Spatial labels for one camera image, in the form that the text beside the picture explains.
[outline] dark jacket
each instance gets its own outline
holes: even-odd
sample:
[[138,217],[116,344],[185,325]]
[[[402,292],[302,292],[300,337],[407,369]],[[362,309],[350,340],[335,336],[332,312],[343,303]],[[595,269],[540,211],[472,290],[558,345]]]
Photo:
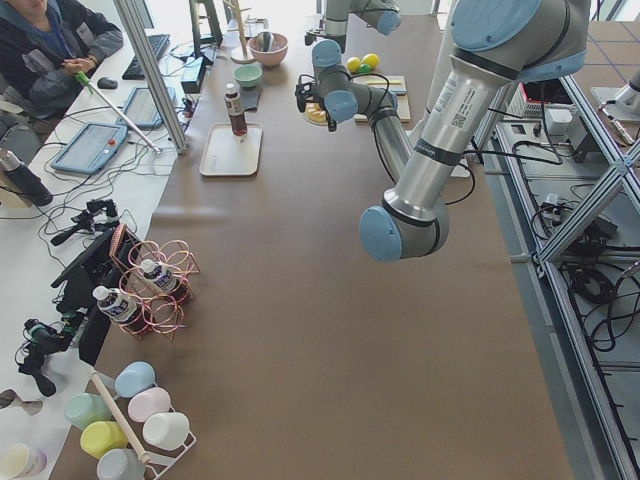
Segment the dark jacket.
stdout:
[[92,54],[102,61],[122,47],[120,30],[77,0],[48,0],[47,16],[52,26],[60,26],[64,43],[56,41],[55,33],[29,25],[0,0],[0,73],[15,89],[5,96],[12,101],[21,96],[28,104],[23,108],[35,110],[30,113],[39,118],[66,110],[82,88],[64,73],[64,59]]

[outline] green bowl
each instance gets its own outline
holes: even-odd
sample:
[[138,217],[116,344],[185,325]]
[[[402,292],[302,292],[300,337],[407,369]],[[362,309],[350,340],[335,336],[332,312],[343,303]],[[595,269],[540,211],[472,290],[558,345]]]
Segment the green bowl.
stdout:
[[241,87],[255,87],[262,78],[262,69],[258,65],[242,65],[233,71],[233,78]]

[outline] computer mouse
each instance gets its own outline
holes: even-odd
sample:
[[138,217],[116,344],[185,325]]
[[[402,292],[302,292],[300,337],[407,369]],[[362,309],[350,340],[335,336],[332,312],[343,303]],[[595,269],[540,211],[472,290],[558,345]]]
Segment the computer mouse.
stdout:
[[115,90],[118,88],[118,81],[109,77],[101,77],[98,79],[98,88],[103,88],[105,90]]

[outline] person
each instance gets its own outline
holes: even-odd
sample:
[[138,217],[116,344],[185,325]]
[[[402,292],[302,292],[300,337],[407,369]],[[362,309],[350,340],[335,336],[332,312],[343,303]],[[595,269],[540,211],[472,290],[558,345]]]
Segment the person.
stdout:
[[122,47],[122,32],[77,0],[0,0],[5,99],[38,119],[59,116],[89,75]]

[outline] mug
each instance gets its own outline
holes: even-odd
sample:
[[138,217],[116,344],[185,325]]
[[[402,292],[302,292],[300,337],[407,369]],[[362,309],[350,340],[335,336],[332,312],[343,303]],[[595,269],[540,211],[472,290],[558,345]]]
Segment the mug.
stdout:
[[116,392],[123,398],[131,398],[153,387],[156,372],[147,362],[129,364],[116,378]]
[[175,450],[189,436],[189,419],[180,412],[154,413],[142,427],[147,443],[164,450]]
[[129,401],[129,417],[134,422],[145,422],[154,413],[171,410],[171,397],[160,387],[152,387],[140,392]]
[[144,463],[128,448],[115,448],[105,453],[98,462],[100,480],[143,480]]
[[64,416],[72,425],[84,430],[93,422],[111,420],[111,411],[100,395],[80,393],[69,400]]
[[97,459],[109,450],[124,448],[128,440],[117,422],[93,422],[82,432],[80,447]]
[[46,464],[44,453],[24,443],[15,443],[0,453],[0,478],[32,477]]

